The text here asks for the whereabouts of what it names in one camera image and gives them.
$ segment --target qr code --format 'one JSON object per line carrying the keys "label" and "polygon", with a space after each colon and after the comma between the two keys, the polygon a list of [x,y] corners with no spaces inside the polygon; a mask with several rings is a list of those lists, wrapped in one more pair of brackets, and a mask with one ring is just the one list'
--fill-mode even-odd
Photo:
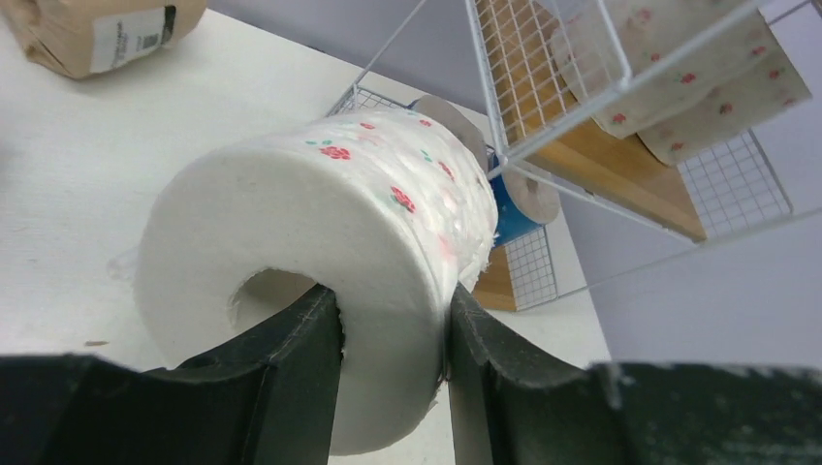
{"label": "qr code", "polygon": [[158,42],[160,42],[160,34],[142,36],[142,46],[140,47],[140,50],[156,47]]}

